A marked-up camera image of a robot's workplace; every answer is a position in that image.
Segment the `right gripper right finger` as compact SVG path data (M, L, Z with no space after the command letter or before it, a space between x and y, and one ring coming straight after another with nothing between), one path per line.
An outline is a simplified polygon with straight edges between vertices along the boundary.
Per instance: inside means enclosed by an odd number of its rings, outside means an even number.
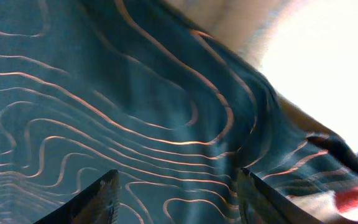
M237 175L241 222L245 224L321 224L246 168Z

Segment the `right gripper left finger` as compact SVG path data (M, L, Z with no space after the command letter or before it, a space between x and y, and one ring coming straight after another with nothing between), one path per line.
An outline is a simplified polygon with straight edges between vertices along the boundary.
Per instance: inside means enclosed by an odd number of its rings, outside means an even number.
M34 224L116 224L118 210L119 172L112 169Z

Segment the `black shirt with orange lines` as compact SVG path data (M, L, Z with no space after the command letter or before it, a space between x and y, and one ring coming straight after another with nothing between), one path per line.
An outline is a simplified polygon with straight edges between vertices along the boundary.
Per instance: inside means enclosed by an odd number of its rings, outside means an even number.
M112 169L117 223L240 223L241 168L287 199L358 186L342 139L167 3L0 1L0 223Z

